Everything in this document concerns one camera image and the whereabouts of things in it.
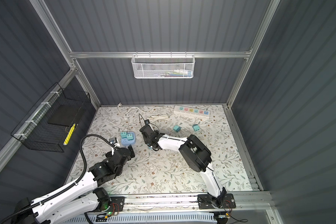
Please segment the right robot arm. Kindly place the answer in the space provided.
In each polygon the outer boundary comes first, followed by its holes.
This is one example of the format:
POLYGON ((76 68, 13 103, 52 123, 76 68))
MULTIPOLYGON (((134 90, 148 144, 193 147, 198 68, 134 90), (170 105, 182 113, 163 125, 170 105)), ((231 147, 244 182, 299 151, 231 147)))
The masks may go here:
POLYGON ((187 138, 172 137, 153 130, 152 125, 149 120, 145 120, 145 125, 140 128, 145 144, 155 151, 179 152, 188 166, 201 175, 211 203, 218 207, 226 195, 226 189, 214 174, 211 151, 193 134, 187 138))

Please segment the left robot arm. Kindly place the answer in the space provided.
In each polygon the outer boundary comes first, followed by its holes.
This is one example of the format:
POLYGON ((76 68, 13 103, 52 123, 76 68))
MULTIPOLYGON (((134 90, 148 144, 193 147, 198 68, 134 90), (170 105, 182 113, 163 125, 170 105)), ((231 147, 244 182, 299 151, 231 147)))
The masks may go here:
POLYGON ((118 147, 106 159, 90 167, 83 177, 33 200, 23 199, 15 208, 12 224, 58 224, 82 213, 113 213, 113 203, 102 185, 120 176, 124 165, 135 157, 132 146, 118 147))

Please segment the lavender square power socket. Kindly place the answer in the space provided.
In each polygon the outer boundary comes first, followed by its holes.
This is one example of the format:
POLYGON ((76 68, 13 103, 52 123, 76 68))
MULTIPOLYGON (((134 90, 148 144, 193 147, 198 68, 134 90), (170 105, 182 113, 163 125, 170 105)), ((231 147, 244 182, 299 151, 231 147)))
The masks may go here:
POLYGON ((132 141, 128 141, 126 138, 121 138, 121 144, 122 146, 129 146, 129 145, 134 145, 136 143, 136 136, 135 136, 135 133, 134 133, 134 140, 132 141))

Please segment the white long power strip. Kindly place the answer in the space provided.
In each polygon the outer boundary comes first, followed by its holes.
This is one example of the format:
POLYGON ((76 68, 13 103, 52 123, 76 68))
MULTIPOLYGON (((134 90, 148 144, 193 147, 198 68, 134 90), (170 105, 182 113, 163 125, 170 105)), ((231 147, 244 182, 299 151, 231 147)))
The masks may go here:
POLYGON ((211 112, 207 110, 191 108, 186 106, 179 106, 179 105, 176 105, 174 107, 173 113, 175 115, 182 115, 201 119, 209 119, 211 114, 211 112))

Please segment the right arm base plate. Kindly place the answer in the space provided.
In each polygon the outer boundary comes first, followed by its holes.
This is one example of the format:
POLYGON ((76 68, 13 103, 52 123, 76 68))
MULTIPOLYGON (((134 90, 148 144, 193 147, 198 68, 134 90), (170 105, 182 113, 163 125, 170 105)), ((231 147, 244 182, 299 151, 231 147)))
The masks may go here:
POLYGON ((236 203, 233 194, 225 194, 221 198, 212 197, 209 194, 197 196, 198 207, 204 209, 235 209, 236 203))

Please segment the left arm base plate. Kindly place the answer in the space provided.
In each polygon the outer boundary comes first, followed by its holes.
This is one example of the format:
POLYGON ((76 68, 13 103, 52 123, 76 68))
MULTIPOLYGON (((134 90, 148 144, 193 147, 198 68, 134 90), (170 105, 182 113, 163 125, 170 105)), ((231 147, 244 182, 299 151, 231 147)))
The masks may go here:
POLYGON ((125 204, 125 197, 110 197, 99 199, 98 207, 94 212, 121 212, 125 204))

